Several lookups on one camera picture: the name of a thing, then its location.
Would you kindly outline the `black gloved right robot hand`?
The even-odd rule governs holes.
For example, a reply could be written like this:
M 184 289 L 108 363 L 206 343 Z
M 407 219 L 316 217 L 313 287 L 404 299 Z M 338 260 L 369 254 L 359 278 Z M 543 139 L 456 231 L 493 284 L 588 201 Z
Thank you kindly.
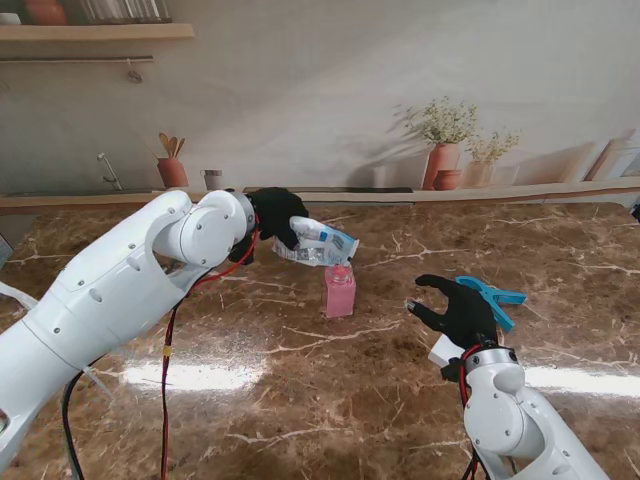
M 438 289 L 448 299 L 447 309 L 443 314 L 436 313 L 415 300 L 407 302 L 407 309 L 424 325 L 444 334 L 464 350 L 487 342 L 498 344 L 493 311 L 476 290 L 431 274 L 417 277 L 415 284 Z

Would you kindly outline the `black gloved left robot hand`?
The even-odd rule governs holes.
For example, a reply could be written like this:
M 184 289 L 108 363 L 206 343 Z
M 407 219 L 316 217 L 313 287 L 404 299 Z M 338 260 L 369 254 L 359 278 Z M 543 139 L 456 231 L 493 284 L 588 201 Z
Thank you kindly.
M 258 216 L 261 240 L 276 237 L 289 250 L 295 250 L 298 237 L 290 226 L 292 217 L 309 217 L 302 200 L 287 189 L 268 187 L 248 194 Z

